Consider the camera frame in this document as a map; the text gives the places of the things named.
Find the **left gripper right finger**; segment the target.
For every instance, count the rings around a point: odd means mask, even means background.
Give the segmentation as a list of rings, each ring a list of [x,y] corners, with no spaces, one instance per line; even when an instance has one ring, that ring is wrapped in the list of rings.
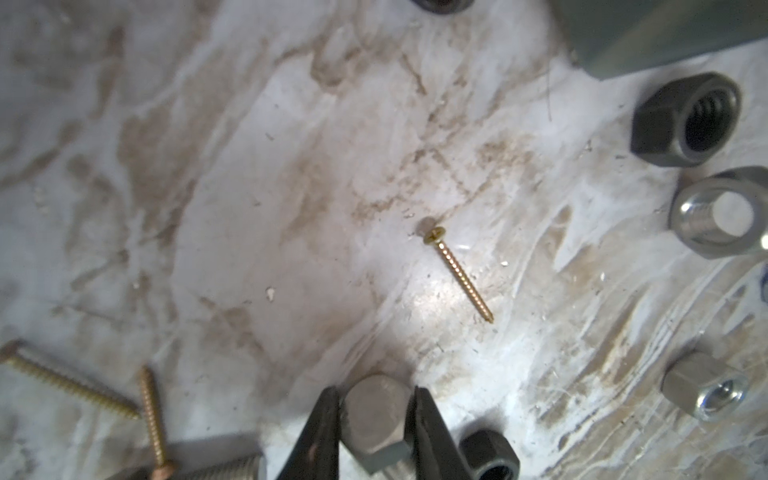
[[[411,401],[416,478],[448,480],[471,478],[430,391],[416,387]]]

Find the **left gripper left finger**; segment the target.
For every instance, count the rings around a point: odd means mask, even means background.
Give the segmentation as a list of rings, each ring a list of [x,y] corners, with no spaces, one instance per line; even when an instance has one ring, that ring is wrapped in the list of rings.
[[[339,441],[340,392],[329,386],[320,393],[277,478],[338,480]]]

